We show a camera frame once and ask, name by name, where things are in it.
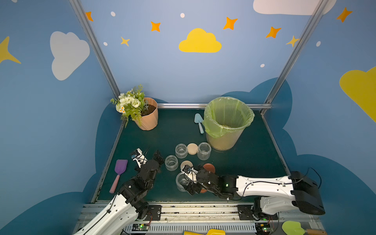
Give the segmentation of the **red lid oatmeal jar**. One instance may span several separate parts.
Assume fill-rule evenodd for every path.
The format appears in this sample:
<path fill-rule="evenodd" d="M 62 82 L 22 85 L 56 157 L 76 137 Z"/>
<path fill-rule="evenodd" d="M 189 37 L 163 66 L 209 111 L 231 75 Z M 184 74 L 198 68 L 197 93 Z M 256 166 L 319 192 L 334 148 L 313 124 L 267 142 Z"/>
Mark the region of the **red lid oatmeal jar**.
<path fill-rule="evenodd" d="M 177 189 L 181 192 L 187 191 L 186 188 L 188 187 L 190 182 L 191 182 L 190 178 L 183 172 L 179 173 L 176 176 Z"/>
<path fill-rule="evenodd" d="M 212 148 L 209 143 L 202 142 L 198 146 L 197 156 L 200 160 L 205 161 L 209 159 L 211 155 Z"/>

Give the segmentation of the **clear oatmeal jar front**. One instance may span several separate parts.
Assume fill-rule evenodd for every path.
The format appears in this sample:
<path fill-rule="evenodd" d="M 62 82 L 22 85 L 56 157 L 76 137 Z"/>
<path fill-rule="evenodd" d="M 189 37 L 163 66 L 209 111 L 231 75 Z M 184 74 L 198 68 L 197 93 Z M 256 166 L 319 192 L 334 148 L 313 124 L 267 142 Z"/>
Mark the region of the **clear oatmeal jar front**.
<path fill-rule="evenodd" d="M 175 171 L 178 168 L 178 158 L 174 155 L 167 156 L 164 163 L 168 171 Z"/>

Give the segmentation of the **beige jar lid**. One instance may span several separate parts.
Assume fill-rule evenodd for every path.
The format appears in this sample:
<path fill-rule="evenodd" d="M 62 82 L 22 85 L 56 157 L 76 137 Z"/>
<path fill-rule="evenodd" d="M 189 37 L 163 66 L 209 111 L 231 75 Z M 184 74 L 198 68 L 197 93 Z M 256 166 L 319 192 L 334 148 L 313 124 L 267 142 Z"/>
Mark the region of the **beige jar lid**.
<path fill-rule="evenodd" d="M 184 167 L 187 165 L 189 166 L 189 168 L 193 167 L 193 163 L 191 161 L 183 161 L 180 165 L 181 172 L 184 171 Z"/>
<path fill-rule="evenodd" d="M 198 153 L 198 145 L 195 143 L 190 143 L 187 145 L 187 152 L 190 155 L 195 155 Z"/>

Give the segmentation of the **beige lid oatmeal jar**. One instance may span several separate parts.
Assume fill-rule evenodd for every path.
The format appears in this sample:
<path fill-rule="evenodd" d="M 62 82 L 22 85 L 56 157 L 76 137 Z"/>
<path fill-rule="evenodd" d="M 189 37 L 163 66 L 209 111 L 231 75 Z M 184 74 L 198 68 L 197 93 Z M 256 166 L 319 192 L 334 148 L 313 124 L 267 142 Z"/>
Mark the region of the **beige lid oatmeal jar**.
<path fill-rule="evenodd" d="M 185 144 L 178 144 L 175 148 L 175 156 L 179 159 L 184 159 L 188 155 L 188 149 Z"/>

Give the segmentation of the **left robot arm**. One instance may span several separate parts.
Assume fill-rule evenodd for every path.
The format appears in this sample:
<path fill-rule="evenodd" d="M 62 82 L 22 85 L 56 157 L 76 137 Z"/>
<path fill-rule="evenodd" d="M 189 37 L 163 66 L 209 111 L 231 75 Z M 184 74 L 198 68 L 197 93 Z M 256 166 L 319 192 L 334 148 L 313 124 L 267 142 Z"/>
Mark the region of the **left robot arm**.
<path fill-rule="evenodd" d="M 156 175 L 161 172 L 160 168 L 164 162 L 158 150 L 152 159 L 142 160 L 138 173 L 126 181 L 110 203 L 76 234 L 118 235 L 124 227 L 145 218 L 149 204 L 144 198 L 153 188 Z"/>

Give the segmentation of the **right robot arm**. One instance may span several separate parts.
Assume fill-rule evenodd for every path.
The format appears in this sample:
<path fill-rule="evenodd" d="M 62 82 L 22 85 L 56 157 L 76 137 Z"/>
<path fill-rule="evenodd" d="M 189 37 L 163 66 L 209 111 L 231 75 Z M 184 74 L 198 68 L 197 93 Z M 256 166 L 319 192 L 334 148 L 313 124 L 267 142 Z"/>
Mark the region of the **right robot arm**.
<path fill-rule="evenodd" d="M 311 215 L 325 214 L 320 185 L 299 171 L 282 177 L 251 178 L 240 175 L 218 176 L 203 167 L 196 170 L 186 165 L 182 173 L 188 181 L 183 187 L 191 195 L 206 190 L 228 201 L 240 201 L 253 196 L 255 200 L 251 212 L 255 220 L 293 210 Z"/>

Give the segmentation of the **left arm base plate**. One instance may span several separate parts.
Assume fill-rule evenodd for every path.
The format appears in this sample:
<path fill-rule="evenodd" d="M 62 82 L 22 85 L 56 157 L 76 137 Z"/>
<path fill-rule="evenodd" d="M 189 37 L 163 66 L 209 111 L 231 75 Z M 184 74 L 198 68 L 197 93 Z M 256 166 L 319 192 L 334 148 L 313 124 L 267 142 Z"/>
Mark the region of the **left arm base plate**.
<path fill-rule="evenodd" d="M 143 212 L 140 220 L 142 221 L 160 221 L 161 219 L 161 205 L 149 205 L 147 209 Z"/>

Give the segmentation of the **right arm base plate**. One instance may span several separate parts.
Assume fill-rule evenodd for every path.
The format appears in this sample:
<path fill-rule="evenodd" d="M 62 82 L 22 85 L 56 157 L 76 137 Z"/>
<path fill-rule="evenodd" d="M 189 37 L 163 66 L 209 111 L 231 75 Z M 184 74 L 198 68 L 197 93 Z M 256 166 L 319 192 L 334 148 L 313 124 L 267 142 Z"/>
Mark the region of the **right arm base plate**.
<path fill-rule="evenodd" d="M 255 205 L 237 205 L 240 220 L 271 221 L 278 220 L 278 214 L 269 215 Z"/>

